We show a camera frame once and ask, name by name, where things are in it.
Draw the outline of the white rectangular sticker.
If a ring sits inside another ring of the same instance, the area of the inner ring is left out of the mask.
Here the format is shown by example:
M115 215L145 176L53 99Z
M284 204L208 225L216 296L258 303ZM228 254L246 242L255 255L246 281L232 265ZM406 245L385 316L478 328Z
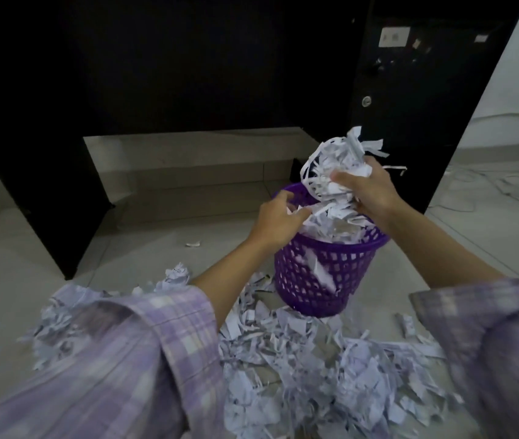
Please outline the white rectangular sticker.
M410 30L410 27L383 27L380 31L379 48L405 47Z

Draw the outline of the purple plastic mesh basket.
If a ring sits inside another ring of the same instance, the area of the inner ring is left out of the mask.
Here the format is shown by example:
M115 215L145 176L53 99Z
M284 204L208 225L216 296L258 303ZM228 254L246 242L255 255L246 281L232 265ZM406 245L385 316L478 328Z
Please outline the purple plastic mesh basket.
M313 205L301 183L283 190L294 194L292 204ZM376 252L386 245L382 236L361 244L319 242L297 233L275 254L275 288L281 299L303 315L332 317L340 314L356 292Z

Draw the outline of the person's left forearm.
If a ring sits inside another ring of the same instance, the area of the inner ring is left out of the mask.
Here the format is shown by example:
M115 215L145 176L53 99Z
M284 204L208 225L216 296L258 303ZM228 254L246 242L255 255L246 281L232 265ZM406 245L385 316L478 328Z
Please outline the person's left forearm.
M281 248L280 244L249 236L232 252L197 276L191 284L201 290L212 305L219 331L245 285L263 262Z

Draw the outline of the black desk with cabinet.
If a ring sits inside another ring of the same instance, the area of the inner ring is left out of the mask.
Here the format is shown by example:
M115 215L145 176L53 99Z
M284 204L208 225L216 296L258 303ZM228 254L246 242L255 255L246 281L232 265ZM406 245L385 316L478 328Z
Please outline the black desk with cabinet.
M361 125L425 212L518 20L519 0L0 0L0 180L68 280L113 207L88 136Z

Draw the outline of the shredded paper filling basket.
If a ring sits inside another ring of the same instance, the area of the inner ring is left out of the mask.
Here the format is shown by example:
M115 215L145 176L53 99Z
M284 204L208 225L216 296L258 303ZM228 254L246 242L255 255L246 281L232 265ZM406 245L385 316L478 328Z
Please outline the shredded paper filling basket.
M313 214L299 230L302 236L319 242L338 244L361 244L375 241L382 236L382 232L372 221L358 213L355 199L329 200L306 207L310 207Z

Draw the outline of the folded white paper scrap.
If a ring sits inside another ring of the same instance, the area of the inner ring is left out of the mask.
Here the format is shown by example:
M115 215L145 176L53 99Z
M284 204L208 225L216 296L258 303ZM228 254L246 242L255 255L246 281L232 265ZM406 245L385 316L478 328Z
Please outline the folded white paper scrap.
M405 339L416 338L417 331L414 325L414 319L411 316L402 313L397 313L395 317L402 330L403 337Z

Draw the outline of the person's left hand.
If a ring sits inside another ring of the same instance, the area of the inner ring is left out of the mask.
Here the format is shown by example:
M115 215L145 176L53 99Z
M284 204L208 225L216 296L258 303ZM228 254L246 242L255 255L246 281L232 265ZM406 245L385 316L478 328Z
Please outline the person's left hand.
M263 203L247 240L262 252L274 254L288 244L312 215L309 207L294 208L291 191L281 190Z

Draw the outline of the handful of shredded paper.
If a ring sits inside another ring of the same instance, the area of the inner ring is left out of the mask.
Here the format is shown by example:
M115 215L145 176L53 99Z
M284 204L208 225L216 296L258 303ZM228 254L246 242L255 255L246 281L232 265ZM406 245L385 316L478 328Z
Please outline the handful of shredded paper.
M351 128L344 137L333 137L318 146L300 169L301 183L309 195L325 204L325 210L335 212L350 207L354 199L347 187L330 179L331 173L346 172L356 177L369 177L372 168L365 161L366 154L387 157L383 140L360 141L361 127Z

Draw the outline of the person's right hand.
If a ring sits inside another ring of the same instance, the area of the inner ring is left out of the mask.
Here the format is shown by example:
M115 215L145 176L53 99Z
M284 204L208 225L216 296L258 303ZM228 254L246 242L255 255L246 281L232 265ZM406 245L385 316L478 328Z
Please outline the person's right hand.
M364 157L364 162L371 168L368 177L360 176L360 187L351 190L357 200L357 209L366 215L378 227L383 227L391 217L403 207L389 173L371 155Z

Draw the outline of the crumpled white paper ball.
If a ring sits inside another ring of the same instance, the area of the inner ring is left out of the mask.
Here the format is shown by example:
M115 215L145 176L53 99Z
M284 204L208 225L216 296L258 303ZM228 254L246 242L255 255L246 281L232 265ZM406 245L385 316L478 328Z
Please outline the crumpled white paper ball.
M190 270L182 262L179 262L171 269L166 269L163 283L167 287L182 287L188 285L190 281Z

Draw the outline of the pile of shredded paper scraps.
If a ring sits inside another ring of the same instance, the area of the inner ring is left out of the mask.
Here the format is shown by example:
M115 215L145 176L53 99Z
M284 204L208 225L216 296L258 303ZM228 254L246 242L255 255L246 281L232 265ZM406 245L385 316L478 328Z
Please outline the pile of shredded paper scraps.
M194 302L184 316L180 303L163 324L142 309L158 297L171 302L188 285L163 281L136 287L131 310L160 338L161 350L181 391L218 387L219 423L236 439L275 439L277 431L315 428L319 435L372 439L417 439L400 430L408 415L427 427L464 404L462 397L437 385L432 359L445 359L431 337L417 333L406 342L381 342L343 335L339 316L303 316L290 307L270 310L261 294L275 291L273 278L250 278L219 331L208 301Z

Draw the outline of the person's right forearm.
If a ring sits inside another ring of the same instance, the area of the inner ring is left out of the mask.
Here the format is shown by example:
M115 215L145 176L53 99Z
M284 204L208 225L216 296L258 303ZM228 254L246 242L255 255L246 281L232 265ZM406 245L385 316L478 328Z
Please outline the person's right forearm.
M431 288L491 283L504 274L401 199L383 202L372 220L389 235Z

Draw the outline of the purple plaid shirt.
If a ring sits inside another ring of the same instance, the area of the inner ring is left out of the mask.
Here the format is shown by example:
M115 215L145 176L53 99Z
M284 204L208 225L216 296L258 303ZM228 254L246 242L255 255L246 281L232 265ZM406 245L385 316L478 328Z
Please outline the purple plaid shirt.
M519 439L519 279L409 295L485 439ZM226 384L194 286L86 307L92 340L0 401L0 439L222 439Z

